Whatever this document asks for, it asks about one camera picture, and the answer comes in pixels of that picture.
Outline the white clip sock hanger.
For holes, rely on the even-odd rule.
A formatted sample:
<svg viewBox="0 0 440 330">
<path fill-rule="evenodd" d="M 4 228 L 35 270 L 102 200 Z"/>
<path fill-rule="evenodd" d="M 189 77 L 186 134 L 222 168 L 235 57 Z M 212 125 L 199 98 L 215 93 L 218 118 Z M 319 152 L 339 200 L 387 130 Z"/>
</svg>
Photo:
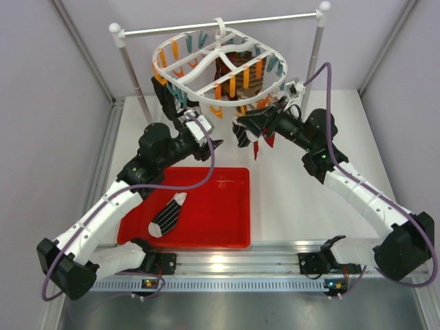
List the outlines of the white clip sock hanger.
<svg viewBox="0 0 440 330">
<path fill-rule="evenodd" d="M 153 52 L 153 82 L 183 108 L 204 104 L 217 117 L 223 108 L 245 111 L 280 91 L 287 63 L 274 48 L 234 29 L 220 17 L 213 34 L 181 32 Z"/>
</svg>

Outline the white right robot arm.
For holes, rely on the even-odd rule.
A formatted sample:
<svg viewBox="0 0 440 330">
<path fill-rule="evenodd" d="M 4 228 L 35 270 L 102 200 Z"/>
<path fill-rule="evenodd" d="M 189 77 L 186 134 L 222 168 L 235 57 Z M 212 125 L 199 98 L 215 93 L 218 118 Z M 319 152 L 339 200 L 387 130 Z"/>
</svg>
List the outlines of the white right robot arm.
<svg viewBox="0 0 440 330">
<path fill-rule="evenodd" d="M 338 129 L 325 109 L 313 110 L 302 121 L 281 98 L 265 109 L 237 119 L 244 133 L 256 138 L 280 135 L 305 151 L 308 174 L 343 198 L 377 234 L 377 238 L 335 236 L 320 248 L 320 262 L 328 272 L 346 264 L 374 267 L 392 281 L 401 281 L 428 260 L 435 260 L 435 223 L 421 212 L 411 213 L 373 187 L 333 144 Z"/>
</svg>

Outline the black white striped sock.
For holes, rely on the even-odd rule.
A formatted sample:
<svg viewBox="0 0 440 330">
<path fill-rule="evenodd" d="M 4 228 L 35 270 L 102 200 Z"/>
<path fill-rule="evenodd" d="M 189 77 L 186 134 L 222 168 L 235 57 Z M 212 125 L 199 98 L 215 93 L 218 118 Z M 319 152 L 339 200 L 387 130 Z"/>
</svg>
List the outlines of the black white striped sock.
<svg viewBox="0 0 440 330">
<path fill-rule="evenodd" d="M 239 148 L 245 148 L 250 144 L 258 141 L 257 137 L 255 137 L 244 126 L 238 124 L 235 121 L 232 122 L 232 132 L 235 136 L 235 140 Z"/>
<path fill-rule="evenodd" d="M 186 192 L 178 192 L 148 225 L 148 233 L 154 238 L 167 235 L 178 222 L 179 214 L 186 200 Z"/>
</svg>

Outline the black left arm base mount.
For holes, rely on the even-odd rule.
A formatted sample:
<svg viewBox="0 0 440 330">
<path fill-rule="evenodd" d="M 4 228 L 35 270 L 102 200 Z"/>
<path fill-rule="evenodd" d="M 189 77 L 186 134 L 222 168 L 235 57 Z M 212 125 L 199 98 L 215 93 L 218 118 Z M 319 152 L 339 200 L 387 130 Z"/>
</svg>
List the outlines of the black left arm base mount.
<svg viewBox="0 0 440 330">
<path fill-rule="evenodd" d="M 173 275 L 177 267 L 175 253 L 148 253 L 137 268 L 127 269 L 119 274 Z"/>
</svg>

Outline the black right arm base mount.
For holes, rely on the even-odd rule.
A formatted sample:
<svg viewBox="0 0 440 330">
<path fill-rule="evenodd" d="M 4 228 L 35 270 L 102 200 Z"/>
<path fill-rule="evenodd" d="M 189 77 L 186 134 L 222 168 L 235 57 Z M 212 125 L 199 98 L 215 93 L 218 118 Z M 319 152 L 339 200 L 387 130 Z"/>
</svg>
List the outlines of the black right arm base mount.
<svg viewBox="0 0 440 330">
<path fill-rule="evenodd" d="M 322 276 L 330 272 L 329 264 L 320 252 L 298 254 L 300 273 L 309 277 Z"/>
</svg>

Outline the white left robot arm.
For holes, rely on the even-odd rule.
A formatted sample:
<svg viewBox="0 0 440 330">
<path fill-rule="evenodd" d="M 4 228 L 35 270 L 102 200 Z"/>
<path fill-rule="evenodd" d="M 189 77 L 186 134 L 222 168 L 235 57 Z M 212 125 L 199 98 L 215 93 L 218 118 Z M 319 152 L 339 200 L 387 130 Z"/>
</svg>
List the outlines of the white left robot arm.
<svg viewBox="0 0 440 330">
<path fill-rule="evenodd" d="M 215 149 L 222 140 L 210 137 L 201 120 L 185 123 L 176 137 L 161 122 L 148 125 L 139 138 L 136 156 L 119 172 L 108 191 L 81 219 L 57 236 L 43 239 L 36 247 L 42 272 L 45 275 L 42 299 L 49 283 L 55 284 L 70 300 L 83 297 L 96 281 L 121 272 L 148 273 L 155 267 L 155 251 L 145 239 L 134 238 L 113 248 L 98 250 L 101 240 L 110 229 L 142 202 L 154 190 L 190 190 L 204 185 L 207 175 L 190 186 L 165 185 L 164 171 L 192 155 L 196 160 L 215 163 Z"/>
</svg>

